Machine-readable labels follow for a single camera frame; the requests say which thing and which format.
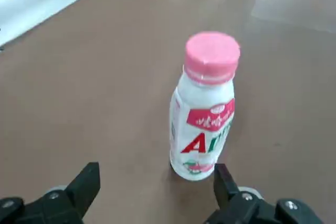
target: plastic bottle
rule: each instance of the plastic bottle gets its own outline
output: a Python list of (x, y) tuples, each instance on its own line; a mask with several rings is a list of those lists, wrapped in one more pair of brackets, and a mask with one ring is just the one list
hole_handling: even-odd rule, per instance
[(208, 177), (223, 149), (235, 111), (232, 79), (239, 44), (208, 31), (186, 43), (183, 73), (170, 103), (170, 161), (188, 180)]

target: white bottle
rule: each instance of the white bottle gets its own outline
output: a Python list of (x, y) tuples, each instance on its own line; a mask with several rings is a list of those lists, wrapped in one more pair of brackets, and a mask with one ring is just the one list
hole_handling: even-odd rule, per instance
[(201, 180), (214, 170), (234, 116), (239, 56), (236, 40), (219, 32), (196, 34), (186, 44), (170, 103), (170, 161), (185, 179)]

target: robotic arm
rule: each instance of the robotic arm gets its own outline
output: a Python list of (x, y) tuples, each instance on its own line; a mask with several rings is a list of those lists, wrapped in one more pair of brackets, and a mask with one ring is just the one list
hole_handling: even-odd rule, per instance
[[(100, 189), (99, 164), (89, 163), (65, 190), (53, 190), (25, 205), (21, 198), (0, 199), (0, 224), (81, 224)], [(315, 213), (296, 199), (273, 206), (239, 191), (224, 164), (216, 164), (214, 192), (219, 210), (205, 224), (321, 224)]]

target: red letter a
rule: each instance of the red letter a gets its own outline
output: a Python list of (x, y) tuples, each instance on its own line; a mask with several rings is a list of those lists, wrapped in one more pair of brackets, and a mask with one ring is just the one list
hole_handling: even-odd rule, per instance
[(189, 143), (189, 145), (181, 151), (181, 153), (189, 153), (191, 151), (205, 153), (205, 134), (203, 132), (200, 133), (191, 143)]

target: bottle label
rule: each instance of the bottle label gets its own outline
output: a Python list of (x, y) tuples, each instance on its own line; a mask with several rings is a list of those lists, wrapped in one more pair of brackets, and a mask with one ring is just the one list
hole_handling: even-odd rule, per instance
[(235, 111), (235, 99), (210, 108), (190, 108), (175, 90), (171, 101), (171, 159), (177, 173), (202, 176), (213, 169)]

